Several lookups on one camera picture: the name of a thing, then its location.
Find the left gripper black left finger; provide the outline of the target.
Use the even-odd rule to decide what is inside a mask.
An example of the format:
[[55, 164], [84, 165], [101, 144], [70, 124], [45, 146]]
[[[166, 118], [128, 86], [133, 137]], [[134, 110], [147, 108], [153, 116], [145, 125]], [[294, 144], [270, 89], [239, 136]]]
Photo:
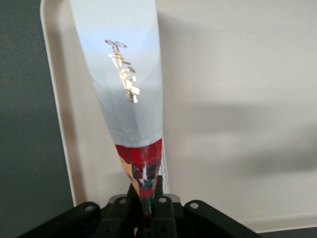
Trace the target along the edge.
[[126, 194], [110, 198], [101, 209], [100, 238], [134, 238], [141, 220], [141, 203], [132, 185]]

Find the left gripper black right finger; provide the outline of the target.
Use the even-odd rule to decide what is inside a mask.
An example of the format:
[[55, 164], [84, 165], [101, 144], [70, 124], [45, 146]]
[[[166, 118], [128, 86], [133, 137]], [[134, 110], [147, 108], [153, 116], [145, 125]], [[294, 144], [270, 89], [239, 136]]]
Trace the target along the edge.
[[169, 194], [163, 192], [163, 178], [158, 176], [155, 189], [151, 238], [176, 238], [177, 228], [174, 218], [173, 201]]

